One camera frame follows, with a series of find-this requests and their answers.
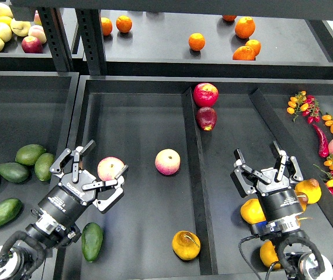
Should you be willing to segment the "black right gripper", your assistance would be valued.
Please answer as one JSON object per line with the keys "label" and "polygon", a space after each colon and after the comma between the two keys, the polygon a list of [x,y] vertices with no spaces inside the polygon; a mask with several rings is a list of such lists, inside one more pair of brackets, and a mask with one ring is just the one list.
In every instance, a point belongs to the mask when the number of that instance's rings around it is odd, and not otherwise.
{"label": "black right gripper", "polygon": [[303,212],[291,185],[302,182],[303,175],[295,156],[289,156],[277,141],[275,168],[257,171],[249,167],[240,149],[234,151],[234,170],[230,177],[239,195],[245,198],[257,192],[259,203],[268,222],[286,219]]}

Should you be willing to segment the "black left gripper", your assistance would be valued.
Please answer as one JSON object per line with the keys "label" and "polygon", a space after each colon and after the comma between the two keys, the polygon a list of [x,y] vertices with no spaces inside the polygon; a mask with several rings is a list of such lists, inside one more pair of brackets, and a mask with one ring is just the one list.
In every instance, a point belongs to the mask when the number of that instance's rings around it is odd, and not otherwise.
{"label": "black left gripper", "polygon": [[[92,139],[85,146],[77,146],[74,150],[65,148],[50,166],[50,173],[61,179],[61,185],[50,190],[38,206],[65,228],[71,227],[91,204],[105,214],[124,196],[123,185],[129,169],[127,164],[114,179],[106,181],[95,181],[96,177],[87,170],[80,171],[82,158],[95,146],[96,142]],[[67,174],[64,167],[69,162],[72,162],[71,171]],[[110,192],[107,198],[98,198],[99,193],[107,191]]]}

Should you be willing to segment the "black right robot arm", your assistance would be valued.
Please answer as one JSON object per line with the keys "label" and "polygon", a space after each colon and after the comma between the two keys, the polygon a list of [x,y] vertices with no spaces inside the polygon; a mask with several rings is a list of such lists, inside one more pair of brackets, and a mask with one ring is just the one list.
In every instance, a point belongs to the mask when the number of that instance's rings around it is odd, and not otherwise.
{"label": "black right robot arm", "polygon": [[269,240],[275,248],[276,264],[284,269],[287,279],[333,279],[333,264],[300,227],[298,217],[303,207],[295,186],[303,181],[296,157],[288,156],[274,143],[276,163],[273,167],[255,170],[249,167],[239,149],[231,178],[241,197],[258,197],[265,221],[251,226],[250,239]]}

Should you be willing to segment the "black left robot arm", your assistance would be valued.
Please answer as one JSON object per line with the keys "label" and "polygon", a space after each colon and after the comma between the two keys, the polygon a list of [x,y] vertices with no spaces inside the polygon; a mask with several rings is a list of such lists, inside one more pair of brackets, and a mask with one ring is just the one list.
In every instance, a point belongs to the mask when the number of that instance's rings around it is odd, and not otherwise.
{"label": "black left robot arm", "polygon": [[76,221],[89,206],[104,214],[124,195],[128,165],[105,181],[83,169],[82,159],[94,147],[95,141],[91,140],[86,146],[67,148],[51,165],[50,173],[59,181],[39,202],[37,221],[0,245],[0,279],[30,279],[52,249],[80,239],[82,233]]}

